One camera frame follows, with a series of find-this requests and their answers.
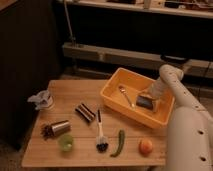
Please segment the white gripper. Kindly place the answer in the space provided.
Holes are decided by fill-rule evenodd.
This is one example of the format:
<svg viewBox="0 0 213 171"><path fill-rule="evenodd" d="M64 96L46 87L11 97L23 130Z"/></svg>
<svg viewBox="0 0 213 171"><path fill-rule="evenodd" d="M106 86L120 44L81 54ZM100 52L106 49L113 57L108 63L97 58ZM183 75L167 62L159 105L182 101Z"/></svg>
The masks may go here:
<svg viewBox="0 0 213 171"><path fill-rule="evenodd" d="M153 104L153 112L156 113L160 106L160 97L163 95L167 85L161 78L155 80L148 88L143 89L140 91L139 95L142 97L152 97L152 104Z"/></svg>

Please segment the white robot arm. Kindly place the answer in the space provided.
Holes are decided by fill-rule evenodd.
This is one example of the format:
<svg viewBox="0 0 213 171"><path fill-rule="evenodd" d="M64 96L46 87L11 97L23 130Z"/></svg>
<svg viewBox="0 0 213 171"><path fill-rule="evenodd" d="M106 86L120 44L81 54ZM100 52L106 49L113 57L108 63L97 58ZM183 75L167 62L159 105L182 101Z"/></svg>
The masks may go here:
<svg viewBox="0 0 213 171"><path fill-rule="evenodd" d="M184 72L162 65L142 96L156 103L169 89L177 102L167 127L165 171L213 171L213 117L181 83Z"/></svg>

